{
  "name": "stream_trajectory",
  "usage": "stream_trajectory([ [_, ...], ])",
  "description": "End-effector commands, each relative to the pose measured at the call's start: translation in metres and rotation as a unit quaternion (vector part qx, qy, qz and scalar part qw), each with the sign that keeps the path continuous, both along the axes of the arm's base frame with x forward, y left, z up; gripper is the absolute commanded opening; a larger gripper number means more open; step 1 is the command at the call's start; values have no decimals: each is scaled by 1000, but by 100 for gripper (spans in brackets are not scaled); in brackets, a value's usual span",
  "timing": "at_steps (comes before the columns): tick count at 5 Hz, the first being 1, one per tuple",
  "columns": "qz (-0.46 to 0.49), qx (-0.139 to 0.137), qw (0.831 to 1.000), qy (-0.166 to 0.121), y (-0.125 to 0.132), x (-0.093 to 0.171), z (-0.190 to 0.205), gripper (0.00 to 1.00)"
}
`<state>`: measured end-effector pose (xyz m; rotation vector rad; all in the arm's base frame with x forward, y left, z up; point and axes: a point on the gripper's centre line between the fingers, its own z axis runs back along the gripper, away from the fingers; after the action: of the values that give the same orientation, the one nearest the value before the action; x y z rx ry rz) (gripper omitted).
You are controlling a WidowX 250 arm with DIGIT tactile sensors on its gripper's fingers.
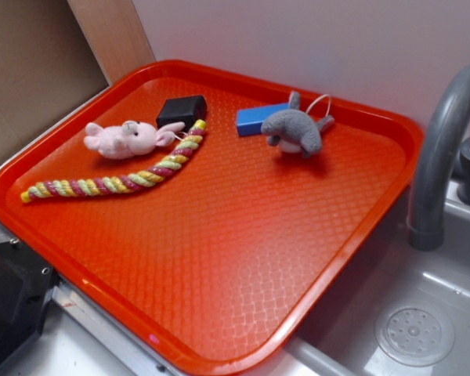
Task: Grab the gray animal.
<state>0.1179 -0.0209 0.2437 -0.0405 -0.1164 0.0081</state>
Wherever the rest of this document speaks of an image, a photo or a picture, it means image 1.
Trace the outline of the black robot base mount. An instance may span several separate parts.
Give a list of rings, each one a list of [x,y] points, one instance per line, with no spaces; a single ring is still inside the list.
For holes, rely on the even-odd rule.
[[[25,243],[0,243],[0,370],[41,337],[55,280]]]

